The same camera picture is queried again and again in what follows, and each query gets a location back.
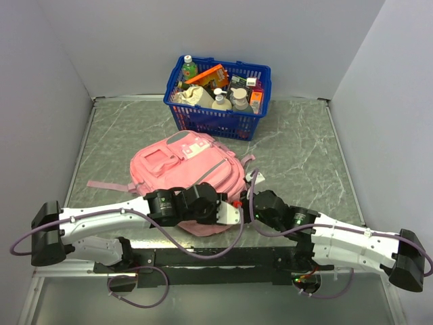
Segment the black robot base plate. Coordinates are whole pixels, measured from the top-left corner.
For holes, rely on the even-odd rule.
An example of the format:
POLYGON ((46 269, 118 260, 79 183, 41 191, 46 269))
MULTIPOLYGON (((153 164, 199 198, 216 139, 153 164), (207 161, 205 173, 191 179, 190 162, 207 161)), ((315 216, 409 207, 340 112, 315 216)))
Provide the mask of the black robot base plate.
POLYGON ((317 268, 330 271, 332 265, 318 266, 310 253, 297 253, 294 246, 235 247, 218 259, 191 257, 177 248, 134 248, 128 266, 107 267, 95 263, 95 274, 120 274, 128 269, 139 270, 139 288, 163 285, 165 280, 154 267, 160 268, 171 285, 271 283, 290 285, 292 276, 317 268))

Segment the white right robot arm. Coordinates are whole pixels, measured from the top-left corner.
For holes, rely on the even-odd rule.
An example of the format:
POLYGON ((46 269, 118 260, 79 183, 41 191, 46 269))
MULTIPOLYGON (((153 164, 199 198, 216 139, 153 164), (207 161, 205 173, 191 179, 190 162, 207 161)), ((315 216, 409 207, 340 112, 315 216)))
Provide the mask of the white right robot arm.
POLYGON ((273 191, 240 196, 245 220, 255 228, 264 224, 267 237, 284 237, 296 243, 292 261, 298 269, 314 266, 349 267, 386 276, 405 291, 424 289, 426 251, 417 235, 374 231, 328 217, 318 211, 286 204, 273 191))

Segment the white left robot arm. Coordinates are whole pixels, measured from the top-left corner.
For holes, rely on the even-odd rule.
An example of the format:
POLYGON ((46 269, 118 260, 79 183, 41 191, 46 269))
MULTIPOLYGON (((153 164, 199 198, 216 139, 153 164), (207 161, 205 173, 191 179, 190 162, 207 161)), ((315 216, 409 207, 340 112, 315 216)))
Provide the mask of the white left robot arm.
POLYGON ((105 242, 98 234, 128 228, 174 227, 183 221, 227 225, 233 221, 231 209, 227 195, 208 183, 188 189, 156 190, 122 203, 86 209, 62 209, 56 201, 46 202, 31 223, 31 264, 54 265, 73 254, 77 259, 126 272, 134 262, 126 240, 105 242))

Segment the pink student backpack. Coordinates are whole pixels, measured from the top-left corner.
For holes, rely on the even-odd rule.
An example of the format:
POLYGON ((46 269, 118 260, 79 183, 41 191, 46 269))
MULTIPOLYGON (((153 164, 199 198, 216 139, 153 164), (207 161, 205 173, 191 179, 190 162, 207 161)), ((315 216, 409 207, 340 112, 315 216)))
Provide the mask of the pink student backpack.
POLYGON ((235 152, 206 133, 179 131, 138 151, 130 161, 127 185, 88 181, 91 188, 116 190, 144 196, 154 190, 188 188, 209 183, 226 193, 228 202, 240 201, 246 189, 245 168, 255 156, 238 159, 235 152))

